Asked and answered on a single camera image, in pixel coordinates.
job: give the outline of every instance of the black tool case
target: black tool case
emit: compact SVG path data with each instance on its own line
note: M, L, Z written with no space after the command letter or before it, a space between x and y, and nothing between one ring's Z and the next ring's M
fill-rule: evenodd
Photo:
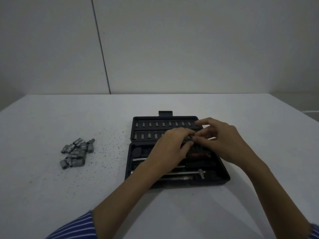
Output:
M134 117L131 141L127 156L125 179L146 159L155 143L170 129L189 128L194 131L203 129L194 122L195 116L173 116L172 111L159 111L158 117ZM191 140L186 137L183 144ZM194 144L177 168L171 173L195 172L194 174L164 175L151 188L187 187L223 185L230 180L229 174L221 159L209 149Z

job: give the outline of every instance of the pile of sockets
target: pile of sockets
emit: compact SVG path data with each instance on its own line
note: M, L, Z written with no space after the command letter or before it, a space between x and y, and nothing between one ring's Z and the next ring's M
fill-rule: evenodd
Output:
M66 154L68 156L60 161L60 165L63 170L68 167L82 167L85 165L86 153L93 153L94 146L93 143L95 139L91 139L88 142L85 142L82 138L75 140L70 145L65 145L62 149L61 153Z

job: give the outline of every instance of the tool case base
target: tool case base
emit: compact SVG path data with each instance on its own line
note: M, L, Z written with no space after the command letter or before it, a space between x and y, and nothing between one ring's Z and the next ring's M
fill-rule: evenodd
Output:
M196 116L173 116L172 111L159 111L158 117L134 117L125 179L149 156L157 140L167 130L178 127L194 131L203 129L195 125L196 120ZM186 137L183 144L191 139ZM221 159L208 148L197 144L190 148L186 158L170 173L173 175L164 175L151 188L223 185L230 180Z

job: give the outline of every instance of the black line on wall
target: black line on wall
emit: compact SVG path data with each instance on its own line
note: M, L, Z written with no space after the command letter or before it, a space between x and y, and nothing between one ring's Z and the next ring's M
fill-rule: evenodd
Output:
M94 9L93 0L91 0L91 3L92 3L92 7L93 7L93 13L94 13L94 19L95 19L96 30L98 31L98 37L99 37L100 48L101 48L101 52L102 52L102 58L103 58L103 64L104 64L104 70L105 70L105 75L106 75L106 81L107 81L108 91L109 91L109 93L111 94L110 83L108 82L108 77L107 77L107 72L106 72L106 66L105 66L105 60L104 60L104 54L103 54L102 43L101 43L101 38L100 38L100 32L99 32L98 22L97 22L97 20L96 20L96 15L95 15L95 9Z

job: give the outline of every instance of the striped sleeve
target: striped sleeve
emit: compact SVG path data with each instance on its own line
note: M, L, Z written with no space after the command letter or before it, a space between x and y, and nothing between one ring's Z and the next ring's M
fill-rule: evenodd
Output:
M46 239L97 239L92 211L52 232Z
M319 226L316 224L311 224L312 233L308 237L309 239L319 239Z

